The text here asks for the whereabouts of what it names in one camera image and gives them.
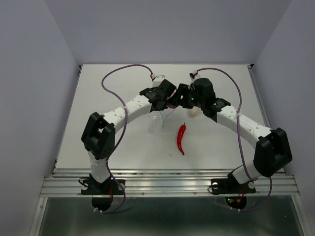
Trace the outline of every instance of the wire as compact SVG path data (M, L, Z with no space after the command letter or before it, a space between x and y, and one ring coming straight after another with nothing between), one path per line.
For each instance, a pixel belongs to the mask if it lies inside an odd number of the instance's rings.
M176 109L176 108L174 108L169 114L167 114L167 116L166 116L165 118L163 118L161 111L159 111L159 114L161 115L162 120L163 120L163 121L162 121L162 129L164 129L164 125L165 125L165 120L166 120L166 118L167 118L170 114L172 114L173 111L175 111L175 109Z
M247 167L246 167L246 164L245 164L245 159L244 159L244 153L243 153L243 148L242 148L242 141L241 141L241 126L240 126L240 116L239 116L239 113L240 113L240 110L241 110L241 107L242 107L242 95L241 95L241 90L240 90L240 87L237 85L236 81L228 74L226 73L224 70L221 70L221 69L218 69L218 68L214 68L214 67L205 67L205 68L201 68L201 69L198 69L197 72L199 71L203 71L203 70L216 70L216 71L219 71L221 73L223 73L224 75L226 75L232 82L233 84L235 85L237 91L238 91L238 95L239 95L239 99L240 99L240 103L238 105L238 108L237 108L237 116L236 116L236 126L237 126L237 140L238 140L238 147L239 147L239 150L240 150L240 155L241 155L241 159L242 159L242 164L243 164L243 167L244 167L244 171L245 171L245 174L246 176L251 180L251 181L254 181L254 179L252 179L252 177L250 176L250 174L248 173L248 170L247 170ZM241 211L251 211L251 210L255 210L255 209L258 209L260 208L261 205L263 205L265 202L267 202L270 198L270 195L271 195L271 191L272 191L272 180L270 178L270 190L269 190L269 193L267 195L267 198L266 200L252 208L252 209L244 209L244 210L241 210Z
M245 195L245 188L243 189L243 195L241 196L240 199L238 199L238 198L240 197L240 195L241 195L241 193L238 195L237 200L236 200L238 203L244 198L244 195Z
M237 200L238 200L239 197L242 195L242 193L243 193L243 195L245 194L245 188L243 188L243 189L240 191L239 195L236 197Z
M85 183L81 182L80 180L82 180L82 178L79 178L79 179L78 179L78 182L79 182L82 186L84 186L84 187L86 187L86 188L89 188L88 185L86 185Z
M113 191L114 191L114 186L111 186L110 189L109 189L109 196L111 199L113 199Z
M115 69L115 70L109 72L107 75L104 76L104 78L102 79L102 82L101 82L103 89L104 89L105 91L111 93L111 94L114 95L115 97L117 97L117 98L119 99L119 101L122 103L123 108L125 109L125 122L124 122L123 132L122 132L122 134L121 134L119 140L117 141L114 150L116 150L116 148L118 147L118 145L120 144L120 142L122 141L122 139L123 139L123 137L124 137L124 135L125 135L126 128L127 128L127 123L128 123L128 111L127 111L127 109L126 109L126 104L125 104L125 102L123 101L123 99L122 99L118 94L116 94L115 92L113 92L113 91L107 89L107 88L105 87L105 85L104 85L104 81L105 81L105 79L106 79L108 76L110 76L110 75L113 74L114 72L119 71L119 70L122 70L122 69L125 69L125 68L133 67L133 66L141 66L141 67L144 67L144 68L146 68L146 69L148 69L148 70L150 71L150 76L153 75L153 72L152 72L152 70L151 70L149 67L147 67L147 66L145 66L145 65L141 65L141 64L131 64L131 65L126 65L126 66L119 67L119 68L117 68L117 69ZM99 211L99 210L96 209L96 208L94 209L95 211L98 211L98 212L104 213L104 214L113 213L113 212L119 210L119 209L123 206L123 204L125 203L125 200L126 200L125 188L118 182L118 180L113 176L113 173L110 171L109 166L108 166L108 159L107 159L107 161L106 161L106 168L107 168L107 171L108 171L110 177L111 177L111 178L114 180L114 182L122 189L123 194L124 194L124 198L123 198L123 201L120 203L120 205L119 205L117 208L115 208L115 209L113 209L113 210L111 210L111 211L106 211L106 212L104 212L104 211Z

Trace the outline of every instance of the white arm segment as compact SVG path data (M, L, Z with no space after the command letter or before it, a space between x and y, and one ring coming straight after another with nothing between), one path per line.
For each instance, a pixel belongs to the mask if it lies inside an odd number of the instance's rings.
M259 141L259 137L265 137L271 133L270 128L262 126L257 122L249 119L243 114L239 114L240 117L240 131L241 137L244 138L255 149L256 143ZM233 106L226 106L217 113L217 121L235 133L237 132L237 111ZM256 170L253 161L246 163L247 171L252 179L257 179L261 174ZM250 181L247 177L243 165L233 172L233 176L239 182L239 184Z
M128 112L128 123L134 119L148 114L151 111L152 104L148 101L145 96L137 95L134 99L126 104ZM104 113L104 119L108 123L113 123L116 129L116 133L123 128L125 122L125 109L119 107L112 110L111 112Z
M233 106L223 107L220 112L217 113L217 121L235 133L237 133L236 124L237 111ZM271 133L270 128L262 126L257 122L249 119L243 114L239 114L241 137L245 139L255 149L256 143L259 141L259 137L265 137Z
M126 109L128 112L128 123L145 115L151 111L151 103L145 96L137 95L134 99L126 104ZM125 109L119 107L111 112L104 113L104 119L108 123L113 123L116 129L116 133L123 128L125 122ZM107 159L96 160L91 152L89 153L90 163L91 163L91 175L93 178L99 182L103 183L107 180L110 175L106 168Z

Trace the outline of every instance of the black mounting bracket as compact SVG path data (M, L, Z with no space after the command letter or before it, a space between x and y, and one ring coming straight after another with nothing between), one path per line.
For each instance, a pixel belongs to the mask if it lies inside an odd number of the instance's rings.
M239 194L242 190L245 190L246 194L256 192L255 185L252 181L239 184L231 178L213 178L210 188L214 195Z
M124 179L118 179L117 181L125 186L126 181ZM82 180L82 183L88 186L86 189L84 186L82 186L82 195L110 195L111 187L113 187L113 195L124 194L123 191L119 189L119 186L116 184L116 182L111 178L108 178L103 183L99 183L90 175L89 178Z

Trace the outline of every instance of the white object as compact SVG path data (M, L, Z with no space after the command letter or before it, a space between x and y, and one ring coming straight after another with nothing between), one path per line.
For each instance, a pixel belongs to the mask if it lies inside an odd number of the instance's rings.
M134 119L150 113L151 103L145 96L137 95L130 102L126 103L126 109L128 112L128 123ZM104 120L108 123L113 123L116 133L123 128L125 123L125 108L119 107L111 112L104 113Z
M89 169L90 161L81 142L81 136L89 116L121 107L113 95L100 86L101 78L123 65L83 65L71 106L68 123L63 136L57 165L54 172L65 169ZM252 86L247 65L196 65L196 64L153 64L149 66L155 74L163 74L167 80L178 86L190 82L189 73L196 68L216 67L227 71L239 85L242 96L242 113L257 123L263 123L258 101ZM233 83L217 71L202 71L202 77L213 83L217 96L238 106L238 93ZM117 71L105 80L107 88L130 101L145 88L151 88L152 80L148 70L133 67ZM115 152L109 158L111 169L234 169L242 164L236 135L205 116L190 118L187 110L178 108L167 118L163 138L148 132L152 116L143 115L128 127ZM187 129L183 139L183 156L176 146L176 137L181 124ZM254 149L243 142L245 160L252 161Z
M189 88L197 79L201 78L201 76L198 74L197 70L194 70L192 72L192 74L194 75L195 78L191 78L191 82L190 82Z
M248 187L249 187L250 189L254 189L254 188L255 188L254 182L249 182L249 183L248 183Z
M201 109L199 107L193 107L192 109L188 109L188 114L190 117L196 117L201 114Z

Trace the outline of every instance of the white cable connector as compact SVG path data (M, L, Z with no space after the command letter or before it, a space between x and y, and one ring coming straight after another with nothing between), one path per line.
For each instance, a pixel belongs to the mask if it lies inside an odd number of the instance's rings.
M196 75L198 74L198 71L197 71L197 70L194 70L194 71L192 72L192 74L193 74L194 76L196 76Z

